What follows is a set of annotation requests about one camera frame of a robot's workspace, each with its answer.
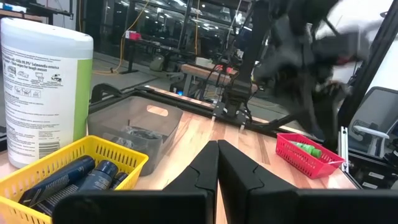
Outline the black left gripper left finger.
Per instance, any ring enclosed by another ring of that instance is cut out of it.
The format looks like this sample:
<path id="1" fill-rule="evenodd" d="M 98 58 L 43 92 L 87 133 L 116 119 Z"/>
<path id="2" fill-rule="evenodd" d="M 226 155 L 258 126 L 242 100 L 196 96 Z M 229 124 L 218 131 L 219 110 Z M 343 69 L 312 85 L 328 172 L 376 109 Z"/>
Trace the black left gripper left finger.
<path id="1" fill-rule="evenodd" d="M 215 224 L 219 147 L 209 141 L 162 190 L 84 190 L 55 207 L 53 224 Z"/>

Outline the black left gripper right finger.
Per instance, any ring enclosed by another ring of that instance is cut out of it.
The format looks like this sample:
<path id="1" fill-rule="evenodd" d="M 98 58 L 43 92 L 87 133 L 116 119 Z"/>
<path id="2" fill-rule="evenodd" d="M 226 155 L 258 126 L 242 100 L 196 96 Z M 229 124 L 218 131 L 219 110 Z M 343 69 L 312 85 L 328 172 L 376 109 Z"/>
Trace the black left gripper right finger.
<path id="1" fill-rule="evenodd" d="M 398 224 L 398 190 L 299 189 L 228 141 L 218 145 L 229 224 Z"/>

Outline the black item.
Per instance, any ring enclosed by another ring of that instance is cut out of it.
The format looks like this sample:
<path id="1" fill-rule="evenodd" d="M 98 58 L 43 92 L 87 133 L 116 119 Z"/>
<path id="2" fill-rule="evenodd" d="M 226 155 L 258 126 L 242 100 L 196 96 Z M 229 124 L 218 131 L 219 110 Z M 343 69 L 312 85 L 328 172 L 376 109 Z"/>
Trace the black item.
<path id="1" fill-rule="evenodd" d="M 104 133 L 103 138 L 130 149 L 134 149 L 137 146 L 138 140 L 135 136 L 126 139 L 109 133 Z"/>
<path id="2" fill-rule="evenodd" d="M 161 140 L 163 138 L 163 135 L 155 131 L 135 126 L 125 126 L 122 128 L 121 133 L 122 133 L 121 137 L 128 140 L 133 140 L 133 139 Z"/>

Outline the navy blue toiletry tube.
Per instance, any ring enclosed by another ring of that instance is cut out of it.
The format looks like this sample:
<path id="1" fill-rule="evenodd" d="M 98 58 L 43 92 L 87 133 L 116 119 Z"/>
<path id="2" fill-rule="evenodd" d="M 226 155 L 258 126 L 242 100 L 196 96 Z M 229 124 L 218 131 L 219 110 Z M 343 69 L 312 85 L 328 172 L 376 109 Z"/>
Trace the navy blue toiletry tube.
<path id="1" fill-rule="evenodd" d="M 109 189 L 115 189 L 122 181 L 124 181 L 127 178 L 128 174 L 125 172 L 120 172 L 114 176 L 113 181 L 111 182 L 111 185 L 109 186 Z"/>
<path id="2" fill-rule="evenodd" d="M 64 189 L 52 194 L 32 208 L 38 212 L 52 216 L 55 206 L 64 198 L 81 190 L 106 190 L 109 189 L 114 176 L 118 173 L 118 167 L 110 161 L 102 160 L 84 178 Z"/>
<path id="3" fill-rule="evenodd" d="M 91 156 L 82 156 L 24 192 L 19 203 L 31 207 L 84 178 L 94 168 L 94 159 Z"/>

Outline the grey plastic bin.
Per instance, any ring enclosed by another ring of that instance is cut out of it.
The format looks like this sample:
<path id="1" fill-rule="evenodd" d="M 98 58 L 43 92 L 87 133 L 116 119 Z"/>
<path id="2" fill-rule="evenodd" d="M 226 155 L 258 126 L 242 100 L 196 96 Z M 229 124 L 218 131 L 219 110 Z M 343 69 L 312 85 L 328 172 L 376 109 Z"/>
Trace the grey plastic bin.
<path id="1" fill-rule="evenodd" d="M 88 133 L 100 138 L 104 133 L 121 137 L 123 127 L 135 126 L 163 135 L 161 140 L 138 139 L 137 146 L 132 149 L 149 157 L 140 173 L 147 176 L 155 171 L 170 149 L 182 114 L 183 111 L 174 106 L 132 96 L 90 114 Z"/>

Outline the red plastic basket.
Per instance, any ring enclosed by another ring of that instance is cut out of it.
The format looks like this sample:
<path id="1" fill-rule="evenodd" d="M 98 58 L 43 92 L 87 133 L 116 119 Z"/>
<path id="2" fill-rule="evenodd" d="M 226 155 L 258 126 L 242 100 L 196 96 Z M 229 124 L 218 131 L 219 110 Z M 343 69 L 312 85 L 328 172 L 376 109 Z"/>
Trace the red plastic basket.
<path id="1" fill-rule="evenodd" d="M 311 156 L 290 141 L 315 146 L 322 151 L 321 158 Z M 275 151 L 278 156 L 311 179 L 327 177 L 345 162 L 339 155 L 301 134 L 279 133 Z"/>

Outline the yellow plastic basket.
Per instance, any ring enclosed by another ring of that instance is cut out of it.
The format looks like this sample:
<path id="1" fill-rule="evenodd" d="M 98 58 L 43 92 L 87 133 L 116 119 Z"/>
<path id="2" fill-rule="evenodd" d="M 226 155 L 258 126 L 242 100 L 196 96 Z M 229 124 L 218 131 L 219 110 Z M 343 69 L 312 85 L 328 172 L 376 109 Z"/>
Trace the yellow plastic basket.
<path id="1" fill-rule="evenodd" d="M 108 160 L 128 174 L 116 190 L 131 190 L 149 157 L 101 139 L 86 136 L 0 179 L 0 224 L 52 224 L 52 218 L 19 203 L 22 194 L 72 161 L 91 156 L 98 164 Z"/>

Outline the wooden background table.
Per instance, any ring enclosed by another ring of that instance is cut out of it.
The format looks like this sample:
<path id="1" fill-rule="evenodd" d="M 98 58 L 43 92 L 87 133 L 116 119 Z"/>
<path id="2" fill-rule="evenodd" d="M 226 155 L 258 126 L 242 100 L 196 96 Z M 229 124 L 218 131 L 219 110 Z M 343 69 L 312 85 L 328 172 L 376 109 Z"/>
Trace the wooden background table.
<path id="1" fill-rule="evenodd" d="M 206 80 L 206 85 L 209 82 L 215 82 L 216 86 L 226 91 L 226 87 L 229 85 L 229 82 L 239 74 L 239 72 L 235 70 L 231 70 L 230 73 L 227 72 L 226 74 L 218 70 L 215 70 L 213 73 L 211 73 L 211 69 L 208 67 L 201 67 L 199 65 L 189 63 L 183 64 L 181 66 L 181 72 L 186 76 L 185 84 L 182 90 L 183 96 L 190 95 L 190 90 L 194 91 L 193 87 L 190 87 L 193 77 Z"/>

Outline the pink box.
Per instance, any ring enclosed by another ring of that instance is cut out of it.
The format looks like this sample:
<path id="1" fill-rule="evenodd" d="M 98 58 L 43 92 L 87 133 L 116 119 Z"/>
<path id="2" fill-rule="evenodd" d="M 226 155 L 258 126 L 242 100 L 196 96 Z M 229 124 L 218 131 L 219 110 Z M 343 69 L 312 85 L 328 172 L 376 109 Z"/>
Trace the pink box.
<path id="1" fill-rule="evenodd" d="M 141 40 L 142 36 L 140 33 L 133 31 L 133 30 L 127 30 L 125 33 L 125 39 L 127 40 Z"/>

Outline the white green wipes canister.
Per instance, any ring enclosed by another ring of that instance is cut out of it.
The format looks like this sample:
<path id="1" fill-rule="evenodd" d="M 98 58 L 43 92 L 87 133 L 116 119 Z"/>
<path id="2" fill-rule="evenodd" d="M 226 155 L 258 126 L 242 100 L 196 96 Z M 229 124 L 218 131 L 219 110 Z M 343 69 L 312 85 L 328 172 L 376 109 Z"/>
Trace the white green wipes canister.
<path id="1" fill-rule="evenodd" d="M 7 153 L 23 168 L 86 136 L 93 38 L 11 17 L 0 34 Z"/>

